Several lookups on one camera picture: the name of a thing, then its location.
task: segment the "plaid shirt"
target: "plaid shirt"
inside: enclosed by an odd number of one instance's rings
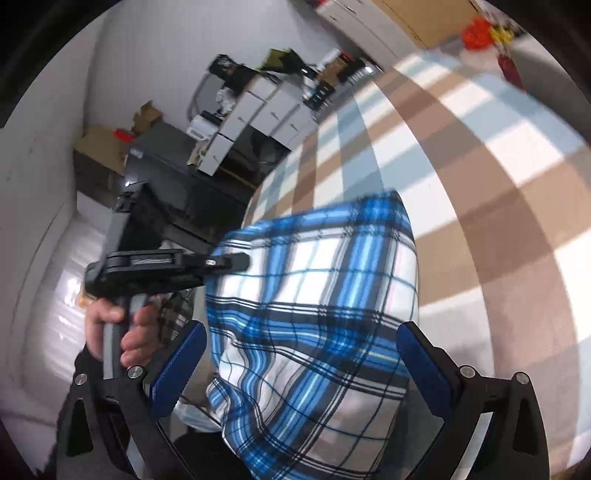
[[[169,345],[179,331],[193,318],[195,290],[182,290],[160,298],[160,339]]]
[[[249,270],[206,283],[226,443],[258,479],[369,478],[408,385],[397,327],[417,318],[399,195],[259,222],[216,250],[231,252]]]

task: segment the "finger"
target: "finger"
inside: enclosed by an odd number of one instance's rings
[[[99,299],[94,301],[86,310],[84,321],[86,344],[90,353],[99,360],[103,356],[103,326],[105,322],[115,321],[121,314],[117,310],[113,313],[115,308],[109,300]]]
[[[152,355],[154,355],[159,348],[159,342],[152,342],[141,348],[124,352],[123,355],[121,355],[121,365],[125,368],[134,367],[136,365],[146,365],[150,361]]]
[[[153,303],[140,308],[134,316],[135,326],[149,326],[158,323],[158,308]]]
[[[92,323],[120,322],[125,312],[121,307],[116,307],[110,300],[99,299],[90,304],[86,310],[86,318]]]
[[[149,345],[158,340],[158,325],[140,326],[130,330],[121,339],[121,349],[125,352]]]

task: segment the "red object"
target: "red object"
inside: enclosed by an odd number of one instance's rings
[[[345,51],[342,51],[340,53],[339,58],[342,59],[346,63],[353,63],[354,62],[353,57]]]
[[[125,130],[115,130],[113,135],[119,138],[123,143],[131,143],[135,137],[132,134],[127,133]]]
[[[521,80],[521,76],[519,75],[519,71],[517,70],[517,66],[515,65],[513,59],[507,55],[500,54],[499,67],[501,67],[507,82],[519,90],[523,90],[525,92],[525,86],[523,85],[523,81]]]
[[[462,32],[462,41],[468,50],[484,50],[495,42],[491,37],[492,24],[485,18],[476,17],[472,25]]]

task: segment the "cardboard box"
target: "cardboard box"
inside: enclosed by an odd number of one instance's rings
[[[339,84],[337,75],[347,66],[347,63],[342,59],[333,60],[329,63],[322,72],[318,74],[317,79],[319,81],[324,80],[326,83],[333,87]]]
[[[124,174],[124,158],[128,148],[129,145],[114,136],[111,130],[100,125],[92,125],[74,146],[74,150],[119,175]]]
[[[148,128],[162,118],[163,113],[152,105],[150,100],[134,115],[134,127],[131,129],[134,135],[141,135]]]

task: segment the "blue foam pad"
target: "blue foam pad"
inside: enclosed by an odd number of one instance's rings
[[[431,413],[447,420],[452,414],[452,387],[406,325],[398,327],[396,346]]]
[[[150,405],[152,418],[161,419],[170,416],[206,346],[207,331],[202,323],[197,323],[163,368],[152,387]]]

